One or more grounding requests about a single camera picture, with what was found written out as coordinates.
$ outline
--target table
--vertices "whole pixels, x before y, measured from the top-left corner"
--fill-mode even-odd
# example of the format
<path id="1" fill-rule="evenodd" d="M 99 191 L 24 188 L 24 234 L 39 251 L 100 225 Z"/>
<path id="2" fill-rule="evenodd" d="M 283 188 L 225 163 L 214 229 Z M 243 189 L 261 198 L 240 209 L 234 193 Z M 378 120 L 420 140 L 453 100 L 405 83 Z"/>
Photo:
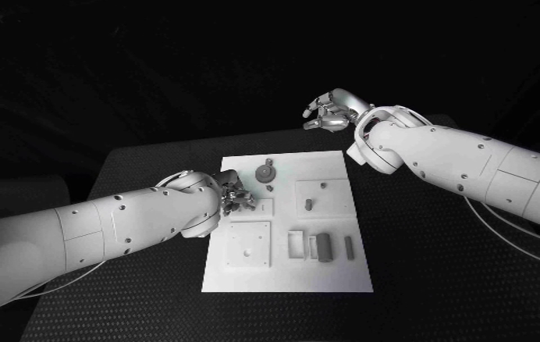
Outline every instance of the table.
<path id="1" fill-rule="evenodd" d="M 428 119 L 456 127 L 446 115 Z M 183 169 L 215 173 L 225 156 L 346 151 L 352 143 L 351 127 L 335 134 L 300 129 L 120 148 L 90 199 L 149 187 Z M 425 183 L 405 166 L 392 176 L 349 156 L 346 166 L 374 294 L 202 293 L 209 238 L 179 237 L 107 262 L 44 296 L 24 341 L 495 341 L 539 336 L 540 262 L 493 235 L 464 198 Z M 532 237 L 483 215 L 522 245 L 539 247 Z"/>

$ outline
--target black curtain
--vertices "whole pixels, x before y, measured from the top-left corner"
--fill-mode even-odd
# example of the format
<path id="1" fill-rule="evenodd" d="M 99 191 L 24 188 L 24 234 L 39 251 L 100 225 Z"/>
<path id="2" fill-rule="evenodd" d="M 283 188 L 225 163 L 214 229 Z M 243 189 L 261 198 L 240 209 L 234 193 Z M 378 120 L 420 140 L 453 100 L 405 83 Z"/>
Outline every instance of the black curtain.
<path id="1" fill-rule="evenodd" d="M 302 127 L 336 87 L 540 149 L 539 4 L 3 0 L 2 175 L 84 200 L 114 148 Z"/>

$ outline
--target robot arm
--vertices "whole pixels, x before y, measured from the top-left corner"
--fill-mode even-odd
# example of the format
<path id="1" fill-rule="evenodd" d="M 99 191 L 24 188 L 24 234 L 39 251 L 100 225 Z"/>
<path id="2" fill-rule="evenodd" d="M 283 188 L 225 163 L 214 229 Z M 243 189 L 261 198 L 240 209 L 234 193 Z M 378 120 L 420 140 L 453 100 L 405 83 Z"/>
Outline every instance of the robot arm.
<path id="1" fill-rule="evenodd" d="M 404 106 L 376 108 L 345 90 L 335 91 L 339 94 L 330 93 L 333 98 L 326 100 L 326 94 L 312 103 L 320 117 L 304 128 L 338 131 L 355 123 L 355 144 L 348 154 L 361 165 L 368 162 L 381 173 L 392 174 L 407 164 L 427 182 L 540 223 L 539 153 L 480 134 L 433 125 Z M 352 115 L 345 97 L 366 110 L 355 109 Z M 340 106 L 339 111 L 326 109 L 327 101 Z M 316 110 L 312 105 L 304 117 Z"/>
<path id="2" fill-rule="evenodd" d="M 67 272 L 119 258 L 181 233 L 207 237 L 219 208 L 254 208 L 238 174 L 185 171 L 156 187 L 0 219 L 0 306 Z"/>

